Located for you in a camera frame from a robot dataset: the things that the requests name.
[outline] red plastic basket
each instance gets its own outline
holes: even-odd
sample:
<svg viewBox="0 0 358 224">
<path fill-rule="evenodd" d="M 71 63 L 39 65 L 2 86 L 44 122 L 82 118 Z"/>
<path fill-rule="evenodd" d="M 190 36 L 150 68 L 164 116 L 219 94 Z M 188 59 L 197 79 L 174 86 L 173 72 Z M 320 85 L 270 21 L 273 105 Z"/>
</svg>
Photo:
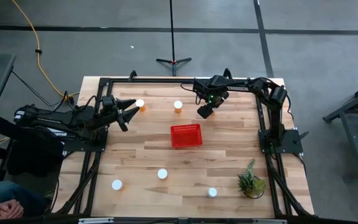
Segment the red plastic basket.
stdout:
<svg viewBox="0 0 358 224">
<path fill-rule="evenodd" d="M 203 144 L 200 124 L 171 126 L 172 147 L 200 146 Z"/>
</svg>

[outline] plant pot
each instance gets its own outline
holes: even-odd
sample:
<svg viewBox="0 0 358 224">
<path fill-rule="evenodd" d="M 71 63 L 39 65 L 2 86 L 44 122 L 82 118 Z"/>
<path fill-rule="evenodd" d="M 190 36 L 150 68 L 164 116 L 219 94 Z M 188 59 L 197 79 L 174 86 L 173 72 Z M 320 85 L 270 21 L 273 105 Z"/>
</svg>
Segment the plant pot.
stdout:
<svg viewBox="0 0 358 224">
<path fill-rule="evenodd" d="M 249 197 L 249 198 L 252 198 L 252 199 L 258 199 L 258 198 L 260 198 L 261 196 L 263 196 L 263 194 L 265 193 L 265 190 L 262 192 L 262 193 L 260 193 L 259 195 L 255 195 L 255 194 L 247 194 L 246 192 L 243 192 L 243 194 L 245 195 L 245 196 L 247 196 L 247 197 Z"/>
</svg>

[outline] blue jeans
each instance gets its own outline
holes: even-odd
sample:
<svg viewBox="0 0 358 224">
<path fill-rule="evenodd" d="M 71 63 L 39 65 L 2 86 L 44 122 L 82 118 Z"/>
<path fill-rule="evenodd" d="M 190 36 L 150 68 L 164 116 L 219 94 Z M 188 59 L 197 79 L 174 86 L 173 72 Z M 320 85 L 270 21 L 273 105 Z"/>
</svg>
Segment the blue jeans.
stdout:
<svg viewBox="0 0 358 224">
<path fill-rule="evenodd" d="M 47 199 L 22 188 L 11 181 L 0 182 L 0 203 L 15 199 L 24 209 L 24 217 L 42 215 L 47 207 Z"/>
</svg>

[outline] yellow cable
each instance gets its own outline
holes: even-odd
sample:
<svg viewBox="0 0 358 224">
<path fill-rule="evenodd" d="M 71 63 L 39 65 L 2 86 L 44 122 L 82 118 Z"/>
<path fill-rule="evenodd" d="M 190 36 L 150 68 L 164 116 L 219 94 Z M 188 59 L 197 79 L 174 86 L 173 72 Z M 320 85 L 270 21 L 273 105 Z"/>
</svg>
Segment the yellow cable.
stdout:
<svg viewBox="0 0 358 224">
<path fill-rule="evenodd" d="M 12 2 L 16 5 L 16 7 L 20 10 L 20 12 L 23 14 L 23 16 L 25 17 L 25 19 L 27 20 L 27 22 L 30 24 L 31 29 L 34 32 L 35 35 L 35 39 L 37 39 L 37 50 L 40 50 L 40 40 L 38 38 L 37 32 L 34 29 L 34 26 L 32 25 L 30 19 L 26 16 L 26 14 L 23 12 L 22 8 L 20 8 L 20 6 L 18 5 L 18 3 L 15 2 L 15 0 L 12 0 Z M 52 86 L 52 88 L 60 95 L 63 96 L 63 94 L 55 87 L 55 85 L 50 81 L 48 75 L 44 72 L 44 70 L 42 69 L 41 66 L 41 58 L 40 58 L 40 52 L 37 52 L 37 61 L 38 61 L 38 67 L 40 68 L 40 71 L 42 72 L 42 74 L 44 75 L 44 77 L 48 80 L 49 84 Z"/>
<path fill-rule="evenodd" d="M 3 139 L 0 139 L 0 142 L 6 141 L 8 139 L 9 139 L 8 137 L 4 137 Z"/>
</svg>

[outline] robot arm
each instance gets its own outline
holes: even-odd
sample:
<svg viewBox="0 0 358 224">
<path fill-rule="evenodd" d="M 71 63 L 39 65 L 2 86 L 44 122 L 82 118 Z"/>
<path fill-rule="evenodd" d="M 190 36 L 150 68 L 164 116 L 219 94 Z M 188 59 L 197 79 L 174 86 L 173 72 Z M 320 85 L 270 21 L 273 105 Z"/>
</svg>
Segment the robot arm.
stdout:
<svg viewBox="0 0 358 224">
<path fill-rule="evenodd" d="M 213 108 L 219 108 L 229 97 L 228 91 L 249 92 L 256 95 L 260 102 L 270 110 L 271 120 L 267 138 L 274 146 L 280 146 L 285 131 L 281 123 L 282 107 L 287 97 L 284 86 L 279 86 L 267 78 L 233 80 L 221 75 L 215 75 L 207 81 L 195 78 L 193 92 L 206 102 L 197 110 L 197 113 L 206 119 L 212 114 Z"/>
<path fill-rule="evenodd" d="M 128 123 L 138 112 L 139 107 L 125 110 L 136 100 L 118 100 L 113 96 L 102 97 L 103 108 L 99 113 L 92 106 L 76 106 L 72 111 L 64 113 L 42 110 L 35 105 L 26 105 L 15 112 L 14 121 L 18 126 L 43 126 L 68 133 L 81 141 L 93 142 L 98 137 L 98 130 L 107 128 L 117 122 L 122 131 L 128 131 Z"/>
</svg>

